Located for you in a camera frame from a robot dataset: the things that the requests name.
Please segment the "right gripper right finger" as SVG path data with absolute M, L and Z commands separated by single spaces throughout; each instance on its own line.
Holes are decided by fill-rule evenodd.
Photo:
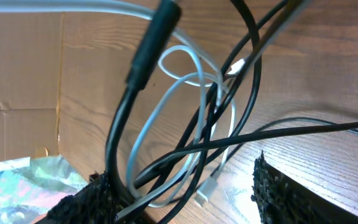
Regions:
M 325 200 L 271 166 L 261 154 L 254 162 L 251 200 L 264 224 L 358 223 L 358 216 Z

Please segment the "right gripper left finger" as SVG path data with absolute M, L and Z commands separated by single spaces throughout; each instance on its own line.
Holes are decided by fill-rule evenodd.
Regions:
M 48 224 L 64 223 L 141 223 L 142 217 L 118 218 L 124 202 L 111 189 L 105 173 L 90 175 L 91 182 L 74 195 L 62 198 L 47 212 Z

